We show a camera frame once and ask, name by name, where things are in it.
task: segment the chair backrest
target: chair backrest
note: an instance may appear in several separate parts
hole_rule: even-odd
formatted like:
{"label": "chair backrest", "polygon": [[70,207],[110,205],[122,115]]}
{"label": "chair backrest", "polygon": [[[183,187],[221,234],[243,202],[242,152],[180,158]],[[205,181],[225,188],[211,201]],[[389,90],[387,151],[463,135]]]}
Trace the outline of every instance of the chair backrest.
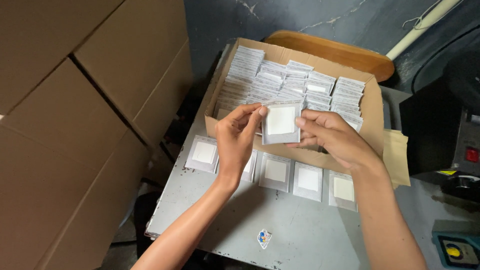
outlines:
{"label": "chair backrest", "polygon": [[304,33],[280,30],[271,34],[264,42],[371,73],[375,75],[377,82],[387,80],[395,71],[392,61],[377,52]]}

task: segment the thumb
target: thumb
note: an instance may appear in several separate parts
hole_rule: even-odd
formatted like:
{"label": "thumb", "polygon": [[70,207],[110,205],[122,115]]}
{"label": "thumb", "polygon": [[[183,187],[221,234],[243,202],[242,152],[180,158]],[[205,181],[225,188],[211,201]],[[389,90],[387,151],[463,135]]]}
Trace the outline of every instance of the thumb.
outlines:
{"label": "thumb", "polygon": [[295,119],[295,124],[301,130],[309,132],[315,135],[317,138],[326,140],[332,136],[332,130],[324,126],[319,125],[317,122],[308,120],[302,117],[297,117]]}
{"label": "thumb", "polygon": [[247,126],[243,129],[242,134],[253,137],[253,135],[255,134],[255,129],[266,115],[267,108],[264,106],[257,108],[255,111],[253,111],[250,119],[248,120]]}

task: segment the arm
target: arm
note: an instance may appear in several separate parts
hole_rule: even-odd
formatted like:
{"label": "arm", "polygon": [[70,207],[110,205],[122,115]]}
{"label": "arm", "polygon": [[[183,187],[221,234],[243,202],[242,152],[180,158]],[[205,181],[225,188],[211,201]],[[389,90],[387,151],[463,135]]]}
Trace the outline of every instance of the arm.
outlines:
{"label": "arm", "polygon": [[323,146],[350,169],[363,239],[372,269],[427,269],[425,259],[396,203],[390,176],[376,152],[337,113],[304,110],[298,147]]}
{"label": "arm", "polygon": [[252,154],[255,128],[265,115],[266,108],[260,103],[241,105],[218,122],[218,177],[207,192],[153,242],[132,270],[172,270],[185,264],[208,226],[237,189],[243,168]]}

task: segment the yellow warning label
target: yellow warning label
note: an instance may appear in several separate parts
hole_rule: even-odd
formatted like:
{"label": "yellow warning label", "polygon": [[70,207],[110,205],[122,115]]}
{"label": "yellow warning label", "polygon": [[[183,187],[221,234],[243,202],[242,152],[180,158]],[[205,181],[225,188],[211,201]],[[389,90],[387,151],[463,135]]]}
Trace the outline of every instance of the yellow warning label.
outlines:
{"label": "yellow warning label", "polygon": [[453,175],[454,173],[456,173],[456,171],[438,171],[438,172],[448,174],[448,175]]}

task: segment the forearm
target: forearm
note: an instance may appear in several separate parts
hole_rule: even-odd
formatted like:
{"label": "forearm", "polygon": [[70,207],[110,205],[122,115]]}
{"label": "forearm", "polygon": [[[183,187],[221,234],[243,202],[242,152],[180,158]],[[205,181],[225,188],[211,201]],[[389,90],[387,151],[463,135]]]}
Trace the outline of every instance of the forearm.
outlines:
{"label": "forearm", "polygon": [[132,270],[172,270],[182,267],[235,191],[231,186],[224,185],[226,181],[221,181],[220,177],[153,242]]}
{"label": "forearm", "polygon": [[372,269],[426,269],[420,248],[396,203],[385,166],[378,161],[352,170],[352,177]]}

